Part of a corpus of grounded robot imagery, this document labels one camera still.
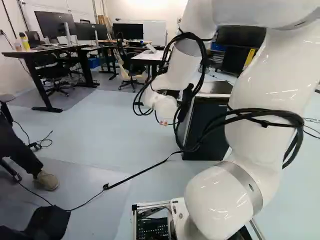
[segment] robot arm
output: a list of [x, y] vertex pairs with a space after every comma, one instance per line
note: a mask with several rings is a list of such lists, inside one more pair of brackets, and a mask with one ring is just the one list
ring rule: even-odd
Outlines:
[[[180, 29], [194, 33], [201, 39], [210, 40], [216, 26], [213, 20], [212, 0], [190, 0], [187, 3]], [[177, 111], [177, 101], [158, 90], [182, 91], [198, 71], [202, 55], [195, 40], [183, 39], [175, 44], [167, 73], [159, 75], [143, 94], [143, 104], [156, 110], [157, 115], [172, 120]]]
[[[319, 82], [320, 7], [317, 0], [189, 0], [180, 28], [201, 39], [215, 26], [267, 27], [264, 43], [237, 80], [229, 100], [232, 109], [264, 108], [300, 115]], [[175, 45], [169, 69], [144, 93], [144, 104], [173, 118], [176, 100], [157, 90], [184, 90], [201, 57], [192, 40]], [[289, 121], [261, 116], [279, 124]], [[239, 120], [226, 125], [232, 153], [187, 185], [190, 220], [208, 240], [231, 237], [274, 197], [282, 176], [285, 151], [294, 128], [262, 127]]]

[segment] desk leg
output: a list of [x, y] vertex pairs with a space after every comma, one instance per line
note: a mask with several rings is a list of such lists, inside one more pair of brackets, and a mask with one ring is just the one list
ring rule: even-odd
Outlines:
[[25, 64], [26, 64], [26, 66], [29, 70], [29, 73], [34, 81], [34, 84], [35, 84], [36, 88], [38, 89], [38, 92], [39, 92], [39, 94], [45, 104], [45, 106], [34, 106], [31, 109], [37, 110], [37, 111], [50, 112], [50, 113], [61, 113], [63, 111], [62, 109], [52, 107], [51, 102], [49, 100], [49, 97], [46, 93], [46, 90], [41, 82], [41, 79], [37, 75], [37, 70], [36, 70], [36, 66], [34, 64], [34, 60], [32, 58], [26, 58]]
[[157, 76], [157, 67], [158, 64], [151, 65], [151, 78], [155, 78]]
[[77, 87], [87, 87], [87, 88], [96, 88], [100, 83], [94, 82], [91, 74], [91, 69], [88, 63], [88, 57], [86, 51], [79, 50], [78, 52], [79, 62], [82, 67], [82, 72], [85, 78], [85, 82], [78, 82], [75, 86]]
[[113, 80], [119, 73], [116, 72], [116, 57], [115, 57], [115, 51], [111, 50], [111, 56], [112, 56], [112, 67], [113, 67], [113, 76], [109, 78], [109, 80]]
[[150, 69], [150, 67], [151, 67], [151, 65], [148, 64], [148, 67], [147, 67], [148, 77], [146, 78], [145, 83], [147, 83], [150, 80], [150, 77], [151, 77], [151, 74], [150, 74], [151, 69]]
[[103, 70], [103, 68], [101, 68], [102, 70], [99, 71], [99, 73], [102, 73], [102, 74], [113, 74], [109, 80], [113, 80], [119, 73], [116, 72], [116, 58], [115, 58], [115, 52], [113, 49], [110, 49], [111, 51], [111, 58], [112, 58], [112, 68], [113, 68], [113, 71], [111, 71], [111, 68], [110, 68], [110, 61], [109, 61], [109, 55], [108, 55], [108, 49], [107, 47], [103, 47], [103, 53], [104, 53], [104, 57], [105, 57], [105, 62], [106, 62], [106, 66], [108, 68], [108, 71], [105, 71]]
[[102, 54], [104, 55], [106, 67], [108, 68], [108, 71], [105, 71], [104, 67], [102, 66], [101, 67], [101, 71], [99, 71], [99, 73], [102, 73], [102, 74], [111, 74], [112, 73], [112, 71], [110, 69], [110, 61], [109, 61], [108, 50], [109, 50], [109, 48], [107, 48], [105, 46], [102, 47]]

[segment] shoe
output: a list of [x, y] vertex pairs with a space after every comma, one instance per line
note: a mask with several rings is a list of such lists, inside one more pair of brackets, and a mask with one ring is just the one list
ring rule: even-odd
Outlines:
[[57, 189], [57, 187], [59, 187], [59, 180], [57, 179], [57, 177], [45, 172], [44, 170], [39, 172], [35, 181], [41, 184], [44, 189], [48, 191], [53, 191]]

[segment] computer keyboard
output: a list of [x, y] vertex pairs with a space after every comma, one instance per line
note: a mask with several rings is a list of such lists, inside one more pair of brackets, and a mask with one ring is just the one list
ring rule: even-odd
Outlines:
[[33, 47], [31, 48], [31, 50], [51, 50], [51, 49], [58, 49], [60, 48], [61, 46], [36, 46], [36, 47]]

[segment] gray carpet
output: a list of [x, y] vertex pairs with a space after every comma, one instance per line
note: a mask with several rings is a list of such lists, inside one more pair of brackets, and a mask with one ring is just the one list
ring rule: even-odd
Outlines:
[[[69, 163], [48, 158], [40, 159], [45, 169], [57, 175], [60, 186], [56, 191], [37, 189], [33, 177], [11, 162], [12, 167], [22, 175], [22, 184], [52, 204], [65, 210], [75, 208], [102, 190], [106, 183], [116, 183], [128, 174]], [[24, 230], [33, 214], [41, 206], [48, 206], [42, 199], [14, 184], [9, 174], [0, 167], [0, 226]], [[112, 240], [128, 197], [130, 182], [103, 193], [90, 204], [71, 212], [63, 240]]]
[[[96, 88], [89, 87], [76, 87], [75, 89], [65, 89], [69, 93], [66, 97], [63, 93], [55, 92], [49, 99], [54, 108], [68, 110], [74, 105], [79, 103], [82, 99], [89, 96]], [[37, 89], [25, 92], [18, 96], [15, 100], [8, 103], [9, 105], [32, 108], [32, 107], [45, 107]]]
[[[132, 87], [130, 85], [119, 90], [119, 86], [122, 84], [122, 77], [121, 75], [117, 75], [113, 80], [109, 80], [112, 75], [112, 73], [99, 73], [98, 71], [92, 71], [92, 78], [100, 83], [100, 86], [98, 87], [99, 90], [132, 93]], [[135, 92], [137, 93], [142, 87], [143, 85], [135, 85]]]

